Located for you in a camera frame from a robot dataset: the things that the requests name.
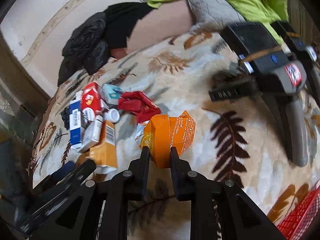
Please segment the orange carton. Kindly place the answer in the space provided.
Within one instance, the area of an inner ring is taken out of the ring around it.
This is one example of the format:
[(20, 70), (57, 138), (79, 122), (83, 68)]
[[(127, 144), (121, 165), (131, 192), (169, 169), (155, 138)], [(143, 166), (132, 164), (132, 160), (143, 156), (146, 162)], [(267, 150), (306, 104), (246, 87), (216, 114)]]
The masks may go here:
[(157, 168), (170, 168), (170, 149), (176, 148), (181, 155), (193, 143), (195, 128), (196, 123), (187, 111), (178, 117), (158, 114), (138, 124), (135, 141), (139, 147), (149, 148)]

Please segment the white long medicine box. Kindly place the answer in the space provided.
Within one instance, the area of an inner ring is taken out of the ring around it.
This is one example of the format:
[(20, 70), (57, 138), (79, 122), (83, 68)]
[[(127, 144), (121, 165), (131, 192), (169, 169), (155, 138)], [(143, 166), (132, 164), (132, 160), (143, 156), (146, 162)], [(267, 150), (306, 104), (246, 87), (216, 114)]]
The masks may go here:
[(97, 115), (95, 120), (86, 128), (82, 138), (82, 145), (78, 149), (78, 152), (84, 153), (99, 142), (102, 124), (103, 117), (101, 115)]

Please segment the orange barcode box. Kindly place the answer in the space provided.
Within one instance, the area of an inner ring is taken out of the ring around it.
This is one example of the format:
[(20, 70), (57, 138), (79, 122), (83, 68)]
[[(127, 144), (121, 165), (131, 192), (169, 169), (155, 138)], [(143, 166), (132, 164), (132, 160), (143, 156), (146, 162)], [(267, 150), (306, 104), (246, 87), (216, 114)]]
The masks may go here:
[(104, 120), (99, 143), (90, 148), (89, 158), (96, 164), (95, 173), (108, 174), (118, 168), (114, 124)]

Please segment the blue white medicine box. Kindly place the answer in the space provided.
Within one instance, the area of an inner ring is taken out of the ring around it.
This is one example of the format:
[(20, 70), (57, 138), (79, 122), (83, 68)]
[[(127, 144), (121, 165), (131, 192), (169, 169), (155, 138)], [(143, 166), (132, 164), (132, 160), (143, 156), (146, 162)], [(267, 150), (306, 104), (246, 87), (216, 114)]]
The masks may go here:
[(82, 134), (84, 128), (82, 126), (81, 112), (82, 91), (75, 94), (75, 98), (69, 104), (69, 130), (70, 144), (72, 149), (79, 149), (82, 146)]

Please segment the small black plastic bag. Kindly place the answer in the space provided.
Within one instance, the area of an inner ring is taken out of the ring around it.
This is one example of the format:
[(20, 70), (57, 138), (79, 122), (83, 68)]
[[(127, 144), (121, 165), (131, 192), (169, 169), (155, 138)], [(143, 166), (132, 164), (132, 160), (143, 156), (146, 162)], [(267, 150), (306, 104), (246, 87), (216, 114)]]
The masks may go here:
[(69, 106), (65, 107), (60, 115), (61, 119), (63, 120), (65, 129), (69, 130)]

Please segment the white bottle cap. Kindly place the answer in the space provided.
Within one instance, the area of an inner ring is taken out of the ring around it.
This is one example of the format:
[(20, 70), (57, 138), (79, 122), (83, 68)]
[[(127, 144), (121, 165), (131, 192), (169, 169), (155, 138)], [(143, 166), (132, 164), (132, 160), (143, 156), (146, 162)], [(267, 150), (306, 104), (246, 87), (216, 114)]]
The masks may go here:
[(117, 109), (111, 108), (104, 112), (104, 119), (116, 124), (120, 120), (120, 114)]

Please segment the red crumpled wrapper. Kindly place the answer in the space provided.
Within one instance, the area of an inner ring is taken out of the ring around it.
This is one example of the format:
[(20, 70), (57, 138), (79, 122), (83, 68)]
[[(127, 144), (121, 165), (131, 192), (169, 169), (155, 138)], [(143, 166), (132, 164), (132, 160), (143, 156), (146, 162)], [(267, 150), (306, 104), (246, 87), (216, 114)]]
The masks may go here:
[(161, 114), (161, 109), (141, 91), (124, 92), (118, 100), (118, 109), (134, 114), (138, 124)]

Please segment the grey quilted pillow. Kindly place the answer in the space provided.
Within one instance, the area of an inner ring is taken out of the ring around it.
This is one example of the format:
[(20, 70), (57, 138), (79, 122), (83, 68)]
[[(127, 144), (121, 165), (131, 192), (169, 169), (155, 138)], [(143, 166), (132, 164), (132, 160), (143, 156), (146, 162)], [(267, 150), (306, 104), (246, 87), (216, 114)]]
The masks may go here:
[(226, 0), (187, 1), (195, 17), (191, 33), (221, 31), (229, 24), (246, 21)]

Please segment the teal small packet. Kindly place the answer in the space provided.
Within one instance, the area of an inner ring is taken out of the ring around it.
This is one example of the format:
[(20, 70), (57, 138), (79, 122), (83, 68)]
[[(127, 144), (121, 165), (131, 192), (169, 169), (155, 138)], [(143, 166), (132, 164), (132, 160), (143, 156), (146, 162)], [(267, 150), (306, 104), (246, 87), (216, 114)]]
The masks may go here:
[(117, 105), (122, 94), (122, 89), (115, 85), (105, 83), (101, 88), (101, 98), (108, 105)]

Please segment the red white snack packet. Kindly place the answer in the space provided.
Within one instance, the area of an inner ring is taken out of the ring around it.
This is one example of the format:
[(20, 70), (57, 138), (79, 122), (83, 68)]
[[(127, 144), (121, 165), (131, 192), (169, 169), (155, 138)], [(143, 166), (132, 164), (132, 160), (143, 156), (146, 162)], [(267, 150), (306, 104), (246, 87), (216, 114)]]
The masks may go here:
[(89, 83), (84, 87), (81, 98), (81, 111), (84, 122), (89, 124), (95, 116), (101, 113), (100, 86), (96, 82)]

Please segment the red plastic mesh basket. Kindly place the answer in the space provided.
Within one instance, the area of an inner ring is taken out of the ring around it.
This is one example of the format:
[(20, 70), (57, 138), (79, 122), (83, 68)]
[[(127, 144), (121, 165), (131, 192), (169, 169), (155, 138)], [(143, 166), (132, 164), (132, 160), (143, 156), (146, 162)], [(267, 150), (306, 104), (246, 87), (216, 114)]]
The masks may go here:
[(312, 190), (304, 200), (277, 226), (286, 239), (300, 239), (319, 211), (319, 187)]

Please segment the black puffer jacket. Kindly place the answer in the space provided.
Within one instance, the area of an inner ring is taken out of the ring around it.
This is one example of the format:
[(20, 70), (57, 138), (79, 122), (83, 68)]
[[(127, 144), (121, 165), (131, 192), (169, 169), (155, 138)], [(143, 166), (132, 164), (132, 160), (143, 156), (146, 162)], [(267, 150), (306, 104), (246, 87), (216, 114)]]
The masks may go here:
[(74, 29), (62, 50), (63, 61), (59, 69), (58, 86), (78, 70), (85, 69), (92, 75), (108, 61), (110, 49), (103, 39), (105, 28), (106, 14), (97, 12)]

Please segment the black cloth garment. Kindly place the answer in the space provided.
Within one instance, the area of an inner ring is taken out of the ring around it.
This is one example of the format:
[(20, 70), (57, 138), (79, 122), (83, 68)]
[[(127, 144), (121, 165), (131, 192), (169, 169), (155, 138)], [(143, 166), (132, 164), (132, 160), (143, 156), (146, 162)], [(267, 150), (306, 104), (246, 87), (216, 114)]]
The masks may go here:
[(106, 15), (106, 27), (102, 38), (110, 49), (127, 47), (127, 38), (138, 20), (143, 19), (153, 10), (147, 3), (124, 2), (109, 6)]

